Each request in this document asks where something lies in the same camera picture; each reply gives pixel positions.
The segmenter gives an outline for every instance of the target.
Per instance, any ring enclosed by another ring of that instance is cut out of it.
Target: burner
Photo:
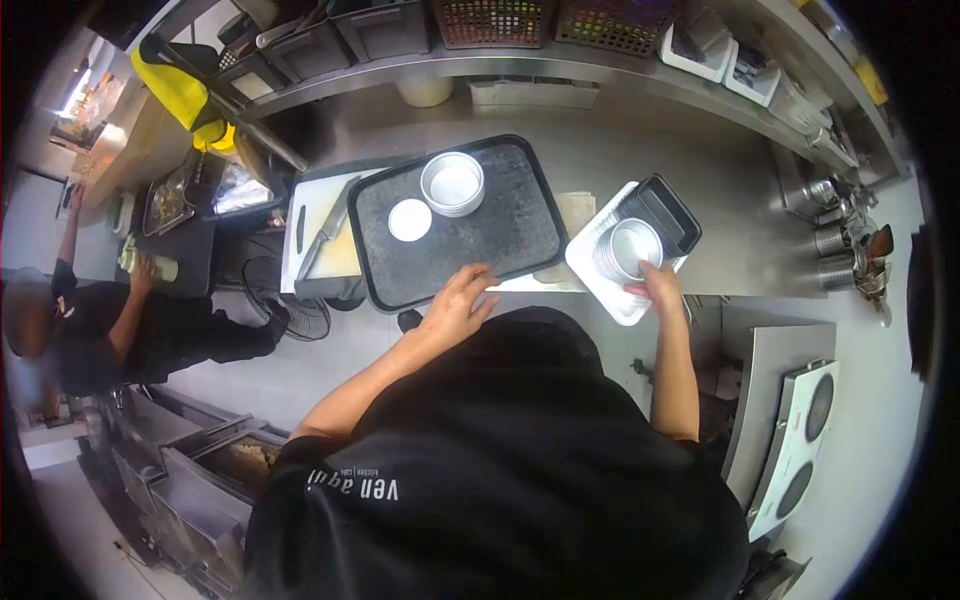
[[[806,486],[810,483],[810,477],[813,476],[813,462],[808,462],[797,471],[790,481],[790,486],[786,489],[780,504],[777,505],[777,518],[786,518],[790,511],[797,506],[800,499],[804,497]]]
[[[817,382],[817,387],[813,391],[813,400],[810,402],[810,412],[806,416],[805,436],[808,442],[813,442],[823,432],[832,405],[833,375],[827,373]]]

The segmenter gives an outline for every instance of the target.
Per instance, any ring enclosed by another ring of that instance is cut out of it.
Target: worker
[[[563,313],[484,323],[499,281],[468,265],[290,434],[253,506],[247,596],[733,596],[743,511],[698,444],[677,277],[642,268],[627,291],[660,316],[652,426]]]
[[[169,373],[206,359],[226,363],[274,351],[289,321],[278,302],[263,326],[235,323],[213,312],[210,297],[152,292],[156,265],[144,252],[137,253],[129,286],[98,281],[77,287],[73,260],[83,198],[78,185],[50,282],[25,267],[8,286],[3,329],[15,354],[42,362],[37,371],[52,375],[63,392],[90,396],[118,383],[163,383]]]

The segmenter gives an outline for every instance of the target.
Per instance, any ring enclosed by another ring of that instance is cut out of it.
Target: black serving tray
[[[473,156],[484,171],[484,200],[466,217],[433,213],[419,240],[401,242],[387,225],[407,198],[424,200],[420,172],[443,152]],[[487,262],[509,279],[564,259],[563,219],[533,148],[522,137],[489,137],[412,160],[364,178],[350,191],[348,213],[360,268],[374,307],[395,313],[430,302],[466,264]]]

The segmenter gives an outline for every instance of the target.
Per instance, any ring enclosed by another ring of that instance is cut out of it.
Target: white storage bin
[[[783,75],[767,110],[803,135],[816,135],[820,129],[833,128],[833,119],[822,112],[823,108],[826,107],[818,108],[807,100],[790,78]]]
[[[730,58],[733,55],[733,46],[736,45],[733,36],[726,30],[721,31],[710,46],[702,51],[707,61],[700,63],[672,52],[674,27],[676,26],[671,25],[670,29],[666,30],[666,34],[663,35],[663,40],[660,43],[660,59],[670,66],[693,73],[715,84],[723,81],[727,65],[730,64]]]
[[[770,101],[774,97],[774,90],[777,89],[777,84],[780,82],[780,76],[783,74],[783,71],[773,60],[769,60],[766,70],[754,77],[754,86],[749,87],[748,85],[744,85],[733,77],[733,71],[736,70],[736,54],[739,49],[740,44],[734,41],[733,53],[730,56],[730,62],[727,64],[727,72],[723,78],[723,85],[744,98],[748,98],[762,107],[767,108],[770,106]]]

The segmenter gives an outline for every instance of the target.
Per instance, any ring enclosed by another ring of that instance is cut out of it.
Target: kitchen knife
[[[300,264],[300,272],[297,273],[297,281],[306,279],[306,274],[310,271],[310,267],[313,266],[313,262],[317,259],[317,254],[320,253],[320,247],[324,242],[329,242],[337,236],[340,226],[347,217],[347,196],[350,195],[350,190],[353,189],[353,186],[356,185],[360,179],[359,175],[356,176],[348,181],[347,184],[344,185],[344,189],[340,191],[337,202],[333,203],[329,214],[326,215],[324,226],[320,228],[320,231],[317,231],[317,237],[313,238],[310,248],[307,249],[303,257],[303,262]]]

